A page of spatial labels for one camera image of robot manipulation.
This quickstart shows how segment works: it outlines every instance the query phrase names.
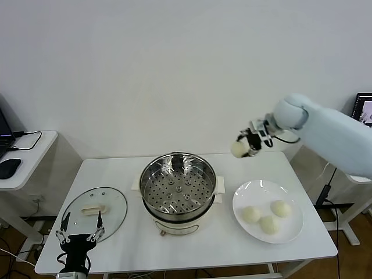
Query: floor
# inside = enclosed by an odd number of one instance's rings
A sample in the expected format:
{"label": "floor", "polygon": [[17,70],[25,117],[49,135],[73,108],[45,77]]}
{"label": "floor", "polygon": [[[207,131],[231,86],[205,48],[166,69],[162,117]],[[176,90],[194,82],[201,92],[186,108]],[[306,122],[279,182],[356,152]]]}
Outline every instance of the floor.
{"label": "floor", "polygon": [[[323,221],[333,221],[333,216],[329,210],[319,211]],[[339,234],[339,259],[341,266],[341,278],[342,279],[367,279],[372,278],[372,218],[369,215],[358,215],[350,223],[354,232],[360,240],[360,246],[351,246],[346,239],[345,235],[341,232]],[[46,222],[42,233],[47,234],[48,229],[52,227],[52,222]],[[331,236],[335,241],[336,232],[331,232]],[[10,227],[7,229],[0,230],[0,237],[3,238],[10,246],[10,250],[13,253],[21,246],[25,237],[21,235],[14,228]],[[3,241],[0,240],[0,247],[7,249]],[[5,256],[5,253],[0,251],[0,279],[26,279],[26,276],[16,272],[10,274],[10,278],[5,278],[9,267],[10,256]],[[35,263],[35,257],[33,252],[27,259],[28,261]],[[279,270],[285,264],[279,264]],[[22,262],[15,262],[12,266],[12,270],[17,270],[25,275],[29,276],[29,279],[38,278],[54,278],[53,276],[40,276],[33,272],[33,267]],[[191,278],[208,278],[221,277],[221,276],[238,276],[247,274],[257,274],[267,272],[266,266],[240,266],[240,267],[224,267],[218,269],[206,269],[206,270],[173,270],[167,271],[165,274],[166,279],[177,278],[177,279],[191,279]],[[113,278],[128,278],[130,274],[113,274]],[[157,271],[149,275],[151,279],[163,279],[164,271]],[[102,275],[90,275],[90,279],[101,279]],[[322,259],[312,261],[310,264],[299,270],[290,279],[318,279],[328,278],[337,279],[337,260],[336,258]]]}

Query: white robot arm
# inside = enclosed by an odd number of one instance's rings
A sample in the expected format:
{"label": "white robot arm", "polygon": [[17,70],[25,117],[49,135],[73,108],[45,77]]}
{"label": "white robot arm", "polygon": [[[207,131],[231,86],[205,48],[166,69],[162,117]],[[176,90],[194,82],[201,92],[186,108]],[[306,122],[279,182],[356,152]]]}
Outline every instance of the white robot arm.
{"label": "white robot arm", "polygon": [[[274,112],[254,120],[231,147],[238,157],[254,156],[272,137],[289,130],[304,145],[343,172],[372,179],[372,129],[334,109],[322,108],[301,95],[279,101]],[[247,138],[249,150],[241,140]]]}

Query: desk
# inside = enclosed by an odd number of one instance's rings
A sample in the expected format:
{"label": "desk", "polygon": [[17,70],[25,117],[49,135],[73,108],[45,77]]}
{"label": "desk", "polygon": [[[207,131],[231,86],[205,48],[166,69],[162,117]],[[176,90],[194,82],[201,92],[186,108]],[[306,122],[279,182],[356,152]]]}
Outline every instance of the desk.
{"label": "desk", "polygon": [[[23,137],[18,138],[13,145],[16,145],[19,148],[28,148],[37,140],[38,136],[38,134],[24,135]],[[1,158],[1,161],[20,158],[22,162],[14,176],[9,179],[0,180],[0,191],[14,191],[21,189],[26,184],[56,138],[56,131],[42,131],[42,136],[33,149],[7,152]],[[13,205],[10,205],[4,199],[0,200],[0,218],[28,237],[21,251],[30,250],[32,244],[41,242],[42,235],[38,230],[41,229],[42,223],[39,222],[35,224],[34,228],[32,228],[18,216],[18,213],[15,210],[13,210]],[[22,253],[21,255],[22,257],[27,257],[26,253]]]}
{"label": "desk", "polygon": [[[136,176],[153,159],[146,157],[83,161],[52,231],[60,227],[63,212],[73,199],[88,189],[108,186],[125,195],[128,212],[121,227],[89,251],[93,274],[291,262],[280,273],[274,273],[270,265],[270,274],[254,277],[287,278],[313,259],[337,254],[331,237],[282,152],[262,152],[245,159],[236,159],[231,154],[202,157],[218,176],[224,177],[226,193],[222,203],[211,207],[199,230],[192,234],[161,237],[141,198],[131,191]],[[287,244],[268,244],[240,227],[233,214],[233,194],[242,183],[256,179],[283,185],[296,196],[305,220],[297,239]],[[56,261],[60,253],[57,238],[49,237],[36,264],[36,273],[58,273],[63,268]]]}
{"label": "desk", "polygon": [[[346,177],[354,184],[372,184],[372,181],[368,178],[361,176],[351,176],[345,174]],[[372,196],[365,195],[357,202],[355,202],[347,211],[341,212],[339,209],[332,209],[333,215],[336,217],[336,210],[338,215],[339,230],[343,231],[353,246],[360,245],[358,237],[355,235],[353,229],[349,225],[349,222],[353,220],[359,213],[369,213],[372,216],[372,210],[369,206],[372,204]],[[325,227],[328,231],[337,230],[337,221],[325,222]]]}

